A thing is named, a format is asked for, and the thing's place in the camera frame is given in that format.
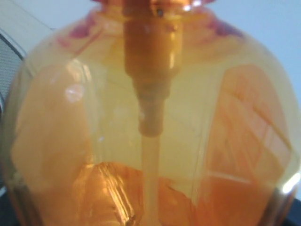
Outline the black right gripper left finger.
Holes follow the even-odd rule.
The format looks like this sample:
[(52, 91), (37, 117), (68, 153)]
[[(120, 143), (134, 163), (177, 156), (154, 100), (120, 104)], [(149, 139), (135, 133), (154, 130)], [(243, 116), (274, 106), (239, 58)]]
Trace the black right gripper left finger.
[(15, 226), (16, 216), (6, 188), (0, 189), (0, 226)]

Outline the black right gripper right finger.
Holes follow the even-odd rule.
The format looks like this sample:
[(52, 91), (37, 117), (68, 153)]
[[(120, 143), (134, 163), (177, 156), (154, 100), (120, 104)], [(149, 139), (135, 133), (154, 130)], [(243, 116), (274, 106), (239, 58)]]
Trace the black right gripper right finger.
[(294, 199), (283, 226), (301, 226), (301, 201)]

